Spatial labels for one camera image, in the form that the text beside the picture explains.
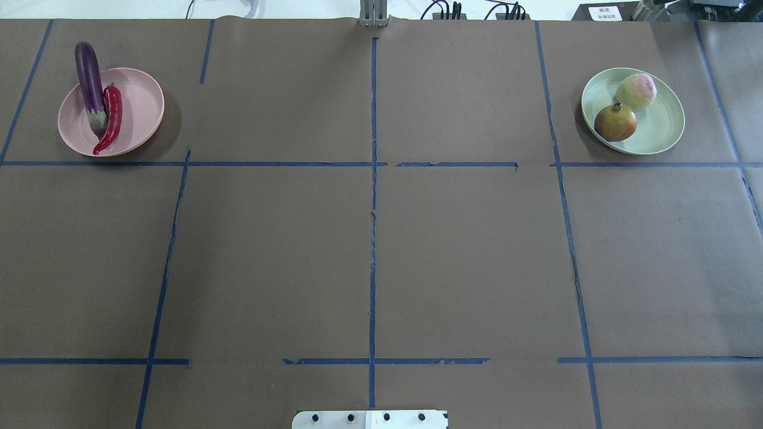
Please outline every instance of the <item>cable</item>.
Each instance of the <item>cable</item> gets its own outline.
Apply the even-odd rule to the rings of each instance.
[[[443,3],[445,3],[445,6],[447,6],[447,5],[448,5],[448,2],[446,2],[445,0],[432,0],[432,4],[431,4],[431,5],[429,5],[429,7],[428,7],[428,8],[424,9],[424,13],[423,13],[423,14],[421,14],[421,18],[420,18],[420,19],[424,19],[424,17],[425,17],[425,16],[427,16],[427,12],[428,12],[428,11],[429,11],[429,10],[430,10],[430,9],[431,9],[431,8],[432,8],[434,5],[438,5],[438,6],[439,6],[439,9],[440,9],[440,15],[439,15],[439,17],[440,17],[440,19],[443,19],[443,5],[441,5],[441,4],[440,4],[440,2],[443,2]]]
[[[506,15],[508,16],[509,15],[509,4],[508,3],[498,3],[497,5],[493,6],[493,8],[488,12],[487,15],[485,15],[485,19],[483,19],[483,21],[486,21],[490,17],[490,14],[493,13],[495,8],[498,8],[498,7],[501,7],[501,6],[504,6],[506,8]]]
[[[504,19],[507,20],[507,19],[510,18],[510,19],[513,20],[515,15],[518,18],[519,17],[519,10],[520,10],[519,6],[520,6],[519,3],[514,3],[514,6],[511,8],[511,13],[509,15],[504,16]]]
[[[259,5],[259,1],[252,0],[252,8],[249,10],[249,13],[246,14],[245,18],[247,19],[254,18],[254,15],[257,13],[257,5]]]
[[[495,8],[498,6],[504,6],[506,8],[506,13],[504,14],[504,20],[513,20],[513,21],[519,21],[524,20],[527,16],[527,12],[525,11],[525,8],[520,5],[519,2],[514,3],[506,3],[506,2],[499,2],[497,0],[488,0],[488,2],[497,3],[495,6],[493,6],[487,15],[485,15],[485,20],[487,20],[490,17],[490,14],[493,13]]]
[[[188,4],[188,10],[185,11],[185,19],[188,19],[188,16],[191,14],[191,6],[193,6],[194,2],[196,2],[196,0],[191,0],[191,3]]]

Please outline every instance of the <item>metal bracket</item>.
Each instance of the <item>metal bracket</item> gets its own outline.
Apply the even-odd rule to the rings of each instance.
[[[448,412],[438,410],[303,411],[291,429],[448,429]]]
[[[387,0],[360,0],[361,27],[387,27]]]

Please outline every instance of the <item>green plate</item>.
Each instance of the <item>green plate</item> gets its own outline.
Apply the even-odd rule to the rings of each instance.
[[[592,77],[583,88],[581,107],[583,119],[591,133],[601,143],[631,155],[652,155],[665,152],[678,142],[684,133],[686,117],[678,97],[663,81],[649,74],[657,87],[657,98],[642,111],[636,112],[636,132],[623,141],[606,141],[594,130],[594,119],[599,111],[615,100],[617,86],[628,76],[646,73],[628,67],[604,70]]]

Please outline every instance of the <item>pink plate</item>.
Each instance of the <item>pink plate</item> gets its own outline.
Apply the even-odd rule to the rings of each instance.
[[[114,83],[122,93],[122,127],[109,147],[98,155],[98,138],[90,130],[79,85],[66,96],[58,111],[58,131],[66,145],[87,156],[117,156],[146,143],[164,115],[164,94],[153,77],[137,69],[117,68],[101,72],[104,88]]]

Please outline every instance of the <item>black cable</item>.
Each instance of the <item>black cable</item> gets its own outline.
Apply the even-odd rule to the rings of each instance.
[[[511,20],[513,20],[515,15],[518,18],[519,17],[519,11],[520,11],[519,6],[520,6],[519,3],[514,3],[514,6],[511,8],[511,13],[509,15],[505,16],[504,19],[511,19]]]
[[[504,6],[506,8],[506,15],[508,15],[509,14],[509,4],[508,3],[498,3],[497,5],[493,6],[493,8],[488,12],[487,15],[485,15],[485,19],[483,19],[483,21],[486,21],[490,17],[490,14],[493,13],[495,8],[498,8],[498,7],[501,7],[501,6]]]
[[[443,12],[442,12],[442,10],[443,10],[443,6],[440,4],[440,2],[443,2],[443,3],[445,3],[445,6],[447,6],[447,5],[448,5],[448,2],[446,2],[445,0],[432,0],[432,4],[431,4],[431,5],[429,5],[429,7],[428,7],[428,8],[424,9],[424,13],[423,13],[423,14],[421,14],[421,18],[419,18],[419,19],[424,19],[424,17],[425,17],[425,16],[427,16],[427,12],[428,12],[428,11],[429,11],[429,10],[430,10],[430,9],[431,9],[431,8],[432,8],[434,5],[438,5],[438,6],[439,6],[439,9],[440,9],[440,16],[439,16],[439,17],[440,17],[440,19],[443,19]]]
[[[188,4],[188,10],[185,11],[185,19],[188,19],[188,15],[191,13],[191,6],[193,6],[194,2],[196,2],[196,0],[191,0],[191,3]]]

